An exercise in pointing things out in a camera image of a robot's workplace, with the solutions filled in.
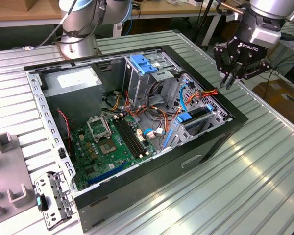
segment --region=ribbed metal surface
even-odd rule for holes
[[[282,27],[281,32],[294,35],[294,23],[286,21]]]
[[[103,53],[170,45],[212,84],[220,81],[213,61],[172,31],[98,44]],[[0,132],[19,135],[32,180],[56,165],[22,67],[60,59],[51,46],[0,52]],[[292,233],[294,127],[237,84],[221,92],[249,118],[247,124],[212,159],[87,234]],[[0,234],[37,231],[46,229],[36,208],[0,224]],[[77,216],[54,233],[81,234]]]

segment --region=ram slot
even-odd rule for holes
[[[132,133],[132,130],[130,129],[130,127],[128,126],[125,120],[120,121],[120,127],[123,129],[123,131],[125,132],[125,135],[129,139],[129,143],[133,146],[133,148],[137,152],[136,158],[139,157],[139,155],[141,154],[144,155],[145,154],[144,149],[142,148],[141,144],[138,142],[136,136]]]
[[[121,135],[121,138],[124,140],[126,146],[134,155],[134,158],[139,158],[139,155],[145,154],[144,149],[136,139],[136,136],[132,133],[126,121],[116,120],[114,121],[114,126]]]

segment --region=robotiq logo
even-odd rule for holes
[[[245,47],[247,49],[254,50],[254,51],[258,51],[259,50],[258,48],[252,47],[252,46],[247,45],[247,44],[244,44],[244,43],[240,43],[237,47]]]

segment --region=motherboard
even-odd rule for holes
[[[78,190],[155,155],[153,145],[148,140],[141,139],[137,133],[140,133],[140,129],[131,115],[118,120],[97,119],[72,131],[75,156],[71,160],[76,170],[75,183]]]

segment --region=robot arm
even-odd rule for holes
[[[60,0],[61,15],[65,16],[74,0]],[[63,22],[60,49],[68,58],[96,55],[95,29],[101,24],[126,21],[132,12],[131,0],[77,0]]]
[[[242,13],[233,38],[214,48],[217,69],[223,77],[220,87],[232,74],[227,89],[235,79],[251,79],[271,69],[271,63],[266,59],[267,49],[273,48],[281,38],[284,19],[294,19],[294,0],[251,0]]]

